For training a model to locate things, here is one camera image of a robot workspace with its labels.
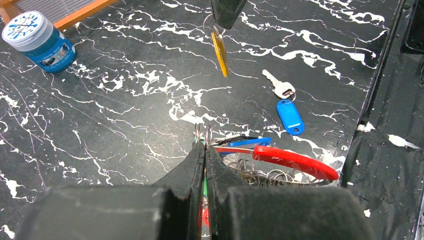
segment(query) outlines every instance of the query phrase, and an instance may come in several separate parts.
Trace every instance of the keychain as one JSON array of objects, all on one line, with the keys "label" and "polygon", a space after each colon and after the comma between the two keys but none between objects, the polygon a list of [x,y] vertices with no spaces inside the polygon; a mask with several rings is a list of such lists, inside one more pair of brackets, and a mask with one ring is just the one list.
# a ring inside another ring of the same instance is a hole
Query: keychain
[{"label": "keychain", "polygon": [[293,103],[296,99],[296,90],[290,82],[277,80],[269,71],[263,70],[262,75],[269,79],[274,86],[274,94],[282,99],[277,103],[277,112],[281,122],[290,135],[300,135],[305,130],[304,122]]},{"label": "keychain", "polygon": [[[211,16],[212,14],[209,14],[203,21],[203,32],[205,32],[205,23],[206,20]],[[223,36],[218,31],[218,27],[216,25],[213,25],[212,33],[210,34],[212,38],[213,47],[215,48],[215,54],[218,58],[219,66],[221,67],[222,75],[226,78],[229,75],[229,69],[227,66],[227,51],[225,49]]]}]

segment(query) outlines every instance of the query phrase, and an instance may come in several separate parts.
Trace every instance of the key blade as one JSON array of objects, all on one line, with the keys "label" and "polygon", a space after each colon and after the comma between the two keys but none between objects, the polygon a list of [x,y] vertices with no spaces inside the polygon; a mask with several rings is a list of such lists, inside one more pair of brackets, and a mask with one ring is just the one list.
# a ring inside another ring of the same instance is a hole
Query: key blade
[{"label": "key blade", "polygon": [[269,79],[272,82],[272,85],[274,87],[280,83],[280,81],[277,80],[268,70],[264,69],[262,70],[262,75],[264,75],[267,79]]}]

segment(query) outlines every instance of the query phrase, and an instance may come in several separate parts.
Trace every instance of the black foam pad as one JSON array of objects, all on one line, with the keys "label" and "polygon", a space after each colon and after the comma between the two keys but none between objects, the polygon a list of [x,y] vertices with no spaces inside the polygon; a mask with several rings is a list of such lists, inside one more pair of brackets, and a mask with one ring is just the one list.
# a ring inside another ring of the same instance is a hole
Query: black foam pad
[{"label": "black foam pad", "polygon": [[165,217],[176,201],[171,190],[153,186],[55,188],[37,197],[16,240],[166,239],[163,226],[179,217]]},{"label": "black foam pad", "polygon": [[372,240],[358,200],[336,187],[232,187],[220,240]]}]

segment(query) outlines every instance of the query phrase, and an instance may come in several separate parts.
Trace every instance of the orange frame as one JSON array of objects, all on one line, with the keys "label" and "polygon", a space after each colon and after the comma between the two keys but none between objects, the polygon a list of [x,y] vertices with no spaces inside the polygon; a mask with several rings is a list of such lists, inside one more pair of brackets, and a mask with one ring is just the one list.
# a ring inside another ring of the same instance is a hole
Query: orange frame
[{"label": "orange frame", "polygon": [[[14,17],[8,14],[7,6],[12,5],[15,1],[16,0],[0,0],[0,15],[3,17],[5,24],[7,24],[11,18]],[[117,1],[118,0],[96,0],[55,22],[54,26],[57,29],[63,31]]]}]

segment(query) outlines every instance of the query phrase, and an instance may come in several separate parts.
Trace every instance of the key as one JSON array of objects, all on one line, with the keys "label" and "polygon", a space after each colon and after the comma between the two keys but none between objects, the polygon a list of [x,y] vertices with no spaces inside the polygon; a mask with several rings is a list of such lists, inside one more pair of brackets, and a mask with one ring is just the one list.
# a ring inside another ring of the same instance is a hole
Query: key
[{"label": "key", "polygon": [[269,79],[274,86],[274,94],[280,99],[288,99],[291,95],[295,94],[296,90],[290,82],[282,82],[277,80],[269,71],[262,70],[262,75]]}]

